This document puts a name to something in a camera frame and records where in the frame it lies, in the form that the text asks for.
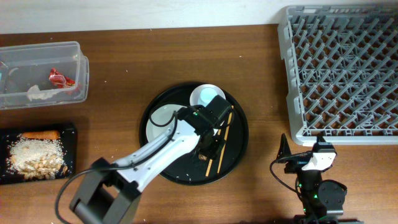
wooden chopstick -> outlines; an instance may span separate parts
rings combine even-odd
[[[231,123],[232,113],[233,113],[233,112],[231,112],[231,113],[229,114],[229,118],[228,118],[228,127],[226,127],[226,131],[225,131],[225,135],[224,135],[225,145],[224,145],[223,149],[221,150],[220,162],[218,163],[217,174],[220,173],[221,163],[222,163],[223,157],[224,157],[224,151],[225,151],[225,146],[226,146],[226,139],[228,138],[229,124]]]
[[[220,134],[221,134],[221,129],[219,129],[218,132],[217,132],[217,135],[220,135]],[[213,163],[213,160],[210,159],[210,160],[209,160],[209,165],[207,166],[207,171],[206,171],[206,176],[207,176],[207,177],[209,176],[210,168],[211,168],[211,164],[212,164],[212,163]]]

white plate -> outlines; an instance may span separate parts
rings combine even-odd
[[[155,112],[152,114],[152,120],[157,124],[165,124],[170,120],[170,118],[173,115],[173,112],[178,111],[182,107],[184,107],[184,106],[175,105],[175,104],[161,106],[160,108],[155,110]],[[172,124],[173,124],[173,122],[171,122],[166,127],[161,128],[161,127],[157,127],[154,124],[152,124],[151,121],[148,119],[147,128],[146,128],[148,142],[152,141],[158,135],[162,134],[162,132],[167,130],[167,128],[169,128]]]

wooden table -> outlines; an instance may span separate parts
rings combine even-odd
[[[302,214],[297,196],[270,174],[269,164],[288,134],[293,153],[310,148],[290,139],[287,79],[276,26],[115,30],[0,35],[0,47],[78,41],[90,61],[84,103],[0,111],[0,127],[73,121],[79,131],[77,169],[104,157],[113,161],[139,148],[138,127],[148,103],[181,82],[215,84],[232,94],[249,123],[249,145],[240,165],[213,184],[187,187],[156,177],[145,189],[136,223],[280,223]],[[338,157],[324,179],[348,186],[344,218],[366,223],[398,220],[397,146],[336,146]],[[293,185],[295,176],[275,172]],[[79,220],[68,204],[61,213]],[[59,223],[55,196],[64,180],[0,186],[0,223]]]

